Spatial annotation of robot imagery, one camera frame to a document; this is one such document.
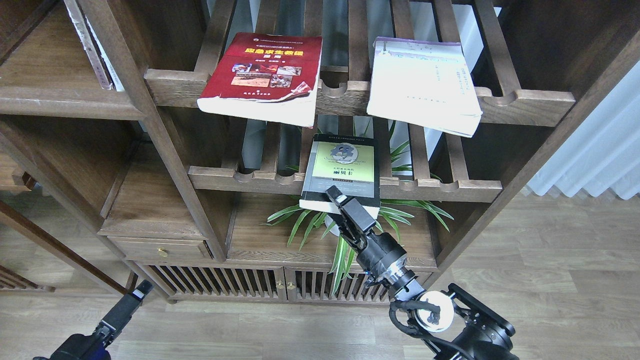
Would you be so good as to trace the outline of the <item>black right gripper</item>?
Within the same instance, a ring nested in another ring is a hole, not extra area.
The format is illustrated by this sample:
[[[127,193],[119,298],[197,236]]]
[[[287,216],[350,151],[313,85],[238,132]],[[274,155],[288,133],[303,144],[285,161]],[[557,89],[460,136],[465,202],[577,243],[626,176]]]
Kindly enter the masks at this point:
[[[382,285],[389,296],[400,301],[418,300],[426,290],[418,276],[406,267],[407,251],[388,232],[374,231],[377,215],[370,212],[378,209],[378,191],[373,197],[350,196],[330,186],[325,194],[337,207],[329,216],[368,274],[366,286]]]

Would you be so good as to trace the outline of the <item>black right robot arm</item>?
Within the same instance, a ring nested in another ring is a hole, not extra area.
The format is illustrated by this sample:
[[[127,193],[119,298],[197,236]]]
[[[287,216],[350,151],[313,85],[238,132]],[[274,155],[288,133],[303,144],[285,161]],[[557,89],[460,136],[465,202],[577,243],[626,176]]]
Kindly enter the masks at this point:
[[[382,285],[391,296],[388,316],[400,332],[423,341],[436,360],[516,359],[509,321],[459,285],[425,290],[406,267],[406,250],[389,233],[375,233],[374,218],[356,198],[335,186],[326,194],[337,207],[332,219],[368,276],[366,285]]]

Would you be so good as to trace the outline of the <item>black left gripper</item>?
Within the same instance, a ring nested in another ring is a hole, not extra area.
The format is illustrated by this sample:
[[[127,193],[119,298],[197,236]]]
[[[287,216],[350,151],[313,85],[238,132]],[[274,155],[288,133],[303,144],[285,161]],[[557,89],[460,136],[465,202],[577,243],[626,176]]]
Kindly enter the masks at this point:
[[[110,360],[106,348],[114,342],[131,317],[151,291],[154,285],[148,280],[142,282],[124,295],[118,303],[101,319],[90,335],[74,333],[50,356],[50,360]]]

